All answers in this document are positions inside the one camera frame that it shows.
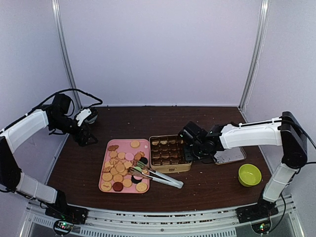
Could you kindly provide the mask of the gold cookie tin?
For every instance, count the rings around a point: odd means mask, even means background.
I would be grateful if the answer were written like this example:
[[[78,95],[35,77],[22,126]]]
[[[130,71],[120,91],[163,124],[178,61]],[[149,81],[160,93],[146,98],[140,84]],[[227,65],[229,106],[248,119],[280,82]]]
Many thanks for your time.
[[[181,173],[191,169],[192,162],[185,160],[184,141],[179,135],[152,136],[150,167],[160,173]]]

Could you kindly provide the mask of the silver white tongs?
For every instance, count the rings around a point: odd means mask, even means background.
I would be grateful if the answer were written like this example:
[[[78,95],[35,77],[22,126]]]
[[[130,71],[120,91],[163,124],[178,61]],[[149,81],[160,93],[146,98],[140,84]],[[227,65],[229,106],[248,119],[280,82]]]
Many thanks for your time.
[[[142,173],[137,172],[134,169],[135,166],[129,167],[128,173],[133,175],[133,176],[149,179],[149,180],[152,180],[152,181],[155,181],[155,182],[158,182],[161,184],[169,185],[169,186],[172,186],[172,187],[175,187],[178,189],[181,189],[184,186],[184,183],[182,181],[176,180],[170,176],[167,176],[163,173],[160,173],[160,172],[150,168],[149,166],[143,164],[141,161],[137,161],[136,166],[142,168]]]

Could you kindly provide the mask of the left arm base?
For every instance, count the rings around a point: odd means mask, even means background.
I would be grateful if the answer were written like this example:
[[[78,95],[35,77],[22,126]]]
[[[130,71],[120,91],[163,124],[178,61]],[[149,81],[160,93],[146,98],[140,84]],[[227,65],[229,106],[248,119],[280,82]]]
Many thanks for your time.
[[[88,210],[82,207],[67,206],[65,210],[52,204],[45,204],[45,214],[56,219],[53,230],[58,236],[69,234],[75,225],[86,223]]]

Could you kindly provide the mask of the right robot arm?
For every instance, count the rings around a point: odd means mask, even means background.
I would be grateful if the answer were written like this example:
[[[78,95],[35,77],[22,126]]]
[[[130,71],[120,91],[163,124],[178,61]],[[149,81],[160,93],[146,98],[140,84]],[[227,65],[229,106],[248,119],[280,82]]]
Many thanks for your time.
[[[290,111],[270,120],[220,124],[212,126],[210,130],[190,121],[179,136],[191,147],[197,159],[225,150],[253,146],[260,148],[264,158],[279,158],[278,162],[268,162],[273,174],[262,191],[261,201],[253,207],[253,214],[258,218],[265,217],[272,210],[272,203],[308,161],[308,136]]]

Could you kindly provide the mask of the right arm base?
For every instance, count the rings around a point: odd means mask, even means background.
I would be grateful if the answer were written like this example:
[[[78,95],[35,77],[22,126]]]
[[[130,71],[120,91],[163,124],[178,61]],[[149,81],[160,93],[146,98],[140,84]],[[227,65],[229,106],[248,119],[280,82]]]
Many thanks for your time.
[[[250,223],[256,234],[267,234],[272,228],[271,216],[278,214],[278,208],[253,204],[236,209],[237,218],[240,224]]]

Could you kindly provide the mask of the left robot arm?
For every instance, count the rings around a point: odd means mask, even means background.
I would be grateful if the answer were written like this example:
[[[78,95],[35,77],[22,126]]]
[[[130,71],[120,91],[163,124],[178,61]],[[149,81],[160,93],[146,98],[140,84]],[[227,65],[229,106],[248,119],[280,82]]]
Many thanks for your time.
[[[98,111],[92,104],[73,115],[69,112],[73,100],[64,91],[56,92],[49,98],[52,102],[44,100],[0,131],[0,184],[4,187],[3,193],[20,193],[52,204],[52,212],[60,219],[67,219],[71,215],[71,208],[59,200],[61,191],[25,174],[18,166],[14,154],[43,129],[48,129],[52,135],[69,134],[81,147],[96,144],[98,139],[89,126],[96,121]]]

